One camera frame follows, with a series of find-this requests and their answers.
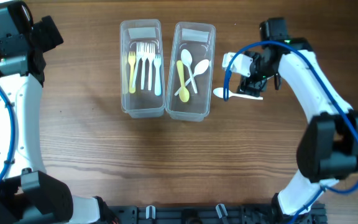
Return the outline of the white spoon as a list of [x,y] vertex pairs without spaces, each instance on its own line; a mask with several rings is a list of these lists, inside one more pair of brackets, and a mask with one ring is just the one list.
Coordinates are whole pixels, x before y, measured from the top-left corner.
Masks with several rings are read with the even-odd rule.
[[188,69],[188,73],[189,73],[189,77],[190,77],[190,82],[191,85],[193,87],[193,91],[197,94],[198,93],[198,89],[196,86],[196,82],[195,82],[195,78],[193,75],[193,72],[191,71],[191,64],[192,64],[192,56],[191,53],[189,52],[189,50],[187,49],[183,49],[181,51],[181,61],[183,62],[183,64],[187,67]]
[[[205,71],[207,71],[209,67],[209,60],[208,59],[204,59],[202,61],[200,61],[196,66],[195,66],[195,70],[194,70],[194,77],[197,75],[202,75],[204,74]],[[185,86],[187,86],[189,83],[191,83],[191,79],[187,79],[187,81],[185,82]],[[175,92],[175,96],[177,96],[180,92],[181,88],[179,88],[176,92]]]
[[[215,96],[217,96],[219,98],[224,98],[224,88],[223,87],[215,88],[213,90],[213,93]],[[250,95],[245,95],[245,94],[233,93],[231,91],[229,91],[227,96],[229,98],[235,96],[235,97],[245,98],[245,99],[250,99],[250,100],[263,100],[263,98],[261,96],[255,97],[255,96],[250,96]]]

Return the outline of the yellow plastic spoon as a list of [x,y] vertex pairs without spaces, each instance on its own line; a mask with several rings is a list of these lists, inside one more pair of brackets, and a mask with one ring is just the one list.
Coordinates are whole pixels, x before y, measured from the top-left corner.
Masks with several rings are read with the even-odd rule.
[[183,66],[183,62],[181,60],[177,61],[177,71],[178,71],[178,76],[180,79],[180,89],[179,89],[178,95],[180,97],[180,100],[183,103],[186,103],[190,99],[190,92],[188,91],[188,89],[186,88],[186,85],[185,85],[184,66]]

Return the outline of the light blue plastic fork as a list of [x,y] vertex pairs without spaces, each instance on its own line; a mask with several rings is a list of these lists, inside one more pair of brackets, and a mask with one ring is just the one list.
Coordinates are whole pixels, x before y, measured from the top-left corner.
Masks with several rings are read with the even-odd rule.
[[160,67],[161,67],[161,55],[157,54],[154,60],[155,67],[155,89],[154,93],[156,96],[160,96],[162,94],[162,87],[160,81]]

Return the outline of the yellow plastic fork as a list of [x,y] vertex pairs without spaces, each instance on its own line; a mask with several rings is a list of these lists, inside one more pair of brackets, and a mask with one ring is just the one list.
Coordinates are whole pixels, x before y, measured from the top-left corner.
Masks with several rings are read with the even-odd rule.
[[129,52],[128,63],[130,65],[129,93],[135,93],[135,88],[132,86],[133,79],[134,79],[134,68],[135,68],[135,63],[136,63],[136,54],[134,51]]

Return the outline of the white plastic fork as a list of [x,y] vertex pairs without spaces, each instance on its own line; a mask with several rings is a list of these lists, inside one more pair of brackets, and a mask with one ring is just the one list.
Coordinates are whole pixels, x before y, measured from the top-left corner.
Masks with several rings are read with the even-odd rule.
[[154,43],[148,44],[148,56],[149,72],[148,72],[148,91],[152,90],[152,65],[155,58],[155,45]]
[[140,60],[143,57],[143,55],[144,55],[144,43],[143,42],[137,42],[134,79],[132,81],[132,87],[133,88],[135,88],[135,86],[136,86],[136,80],[137,80],[137,74],[138,74],[138,70],[139,70],[139,64],[140,64]]
[[140,89],[143,90],[144,86],[145,86],[145,63],[149,54],[149,47],[148,47],[148,43],[146,42],[142,42],[141,43],[141,47],[142,47],[142,71],[141,71],[141,79],[140,79]]

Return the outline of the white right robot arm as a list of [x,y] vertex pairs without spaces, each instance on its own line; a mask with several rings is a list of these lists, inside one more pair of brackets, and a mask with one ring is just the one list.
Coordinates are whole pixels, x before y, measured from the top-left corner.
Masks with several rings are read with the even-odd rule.
[[294,218],[308,213],[326,190],[358,190],[358,111],[330,84],[309,42],[290,37],[283,18],[261,22],[259,31],[263,51],[240,51],[246,61],[237,92],[258,97],[269,78],[276,90],[285,80],[305,113],[308,126],[296,152],[298,170],[273,201],[279,215]]

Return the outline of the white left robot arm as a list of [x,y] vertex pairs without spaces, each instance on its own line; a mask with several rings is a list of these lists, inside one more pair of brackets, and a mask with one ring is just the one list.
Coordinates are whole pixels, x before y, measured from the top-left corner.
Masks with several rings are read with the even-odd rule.
[[0,1],[0,223],[96,223],[103,204],[47,174],[40,150],[44,53],[63,43],[50,16]]

